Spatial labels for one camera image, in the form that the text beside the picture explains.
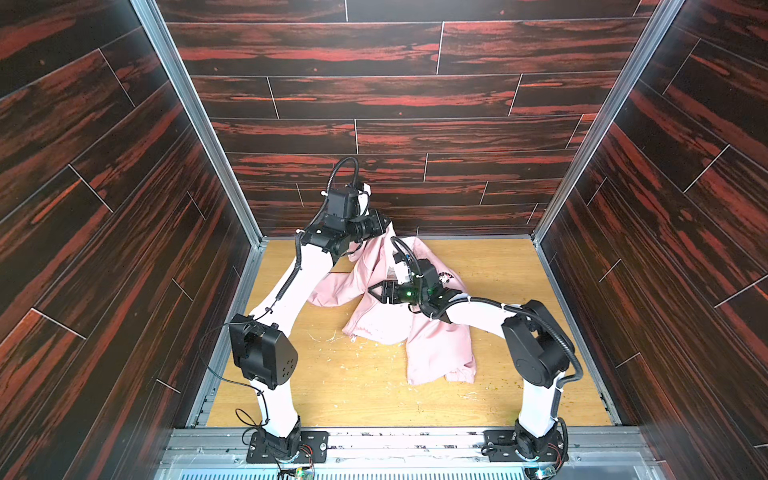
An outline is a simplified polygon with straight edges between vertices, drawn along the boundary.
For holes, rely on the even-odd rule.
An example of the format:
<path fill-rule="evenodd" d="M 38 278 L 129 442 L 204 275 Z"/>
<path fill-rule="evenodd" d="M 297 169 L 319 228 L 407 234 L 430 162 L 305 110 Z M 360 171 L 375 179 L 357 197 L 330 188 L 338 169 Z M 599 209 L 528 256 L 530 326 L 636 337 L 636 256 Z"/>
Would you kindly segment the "pink zip-up jacket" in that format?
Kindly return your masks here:
<path fill-rule="evenodd" d="M 394 227 L 389 226 L 384 235 L 367 241 L 362 250 L 350 256 L 352 270 L 328 274 L 315 287 L 308 302 L 330 308 L 358 298 L 360 302 L 343 333 L 385 345 L 403 342 L 411 385 L 439 378 L 473 383 L 477 367 L 469 327 L 431 320 L 405 304 L 383 304 L 368 293 L 369 287 L 394 274 L 394 235 Z"/>

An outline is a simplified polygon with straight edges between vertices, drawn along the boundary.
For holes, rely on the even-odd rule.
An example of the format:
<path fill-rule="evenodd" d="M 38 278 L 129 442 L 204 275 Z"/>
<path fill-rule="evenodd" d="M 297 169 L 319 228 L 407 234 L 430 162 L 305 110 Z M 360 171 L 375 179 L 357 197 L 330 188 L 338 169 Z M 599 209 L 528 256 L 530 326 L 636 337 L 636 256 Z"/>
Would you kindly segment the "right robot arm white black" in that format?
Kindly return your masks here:
<path fill-rule="evenodd" d="M 563 388 L 583 377 L 575 346 L 538 300 L 505 304 L 447 286 L 426 259 L 396 258 L 400 272 L 368 292 L 383 304 L 407 304 L 430 320 L 465 325 L 505 340 L 523 379 L 523 401 L 514 426 L 518 456 L 538 460 L 551 446 L 565 443 L 558 431 Z"/>

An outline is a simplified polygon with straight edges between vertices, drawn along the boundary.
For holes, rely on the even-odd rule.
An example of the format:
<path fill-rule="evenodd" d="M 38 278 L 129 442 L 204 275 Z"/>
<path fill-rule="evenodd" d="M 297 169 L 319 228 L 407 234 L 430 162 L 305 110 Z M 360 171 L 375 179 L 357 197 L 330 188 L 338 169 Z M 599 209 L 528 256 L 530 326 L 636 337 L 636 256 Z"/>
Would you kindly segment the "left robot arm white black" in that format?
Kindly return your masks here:
<path fill-rule="evenodd" d="M 295 258 L 280 281 L 249 315 L 237 315 L 228 325 L 234 364 L 260 398 L 260 430 L 283 458 L 295 455 L 301 429 L 290 388 L 298 365 L 290 333 L 339 259 L 387 230 L 391 221 L 371 207 L 370 196 L 363 182 L 327 188 L 318 213 L 296 231 Z"/>

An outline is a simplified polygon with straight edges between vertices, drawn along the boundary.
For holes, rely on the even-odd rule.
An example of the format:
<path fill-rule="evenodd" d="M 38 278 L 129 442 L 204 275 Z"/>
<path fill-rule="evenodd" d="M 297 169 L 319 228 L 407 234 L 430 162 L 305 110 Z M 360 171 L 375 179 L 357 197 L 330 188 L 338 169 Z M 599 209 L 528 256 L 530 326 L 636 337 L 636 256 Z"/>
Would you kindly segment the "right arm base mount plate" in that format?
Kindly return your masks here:
<path fill-rule="evenodd" d="M 553 426 L 542 437 L 515 426 L 512 429 L 485 430 L 481 454 L 491 462 L 553 463 L 568 460 L 567 435 Z"/>

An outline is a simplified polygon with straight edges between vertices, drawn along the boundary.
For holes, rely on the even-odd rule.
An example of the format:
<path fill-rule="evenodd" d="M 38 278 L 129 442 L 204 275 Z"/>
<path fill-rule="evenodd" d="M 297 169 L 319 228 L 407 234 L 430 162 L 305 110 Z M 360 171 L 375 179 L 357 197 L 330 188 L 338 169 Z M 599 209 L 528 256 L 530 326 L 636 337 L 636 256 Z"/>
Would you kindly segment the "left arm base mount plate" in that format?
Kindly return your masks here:
<path fill-rule="evenodd" d="M 287 437 L 277 437 L 258 429 L 251 437 L 246 463 L 271 464 L 277 460 L 280 463 L 322 464 L 327 459 L 328 443 L 327 431 L 300 429 Z"/>

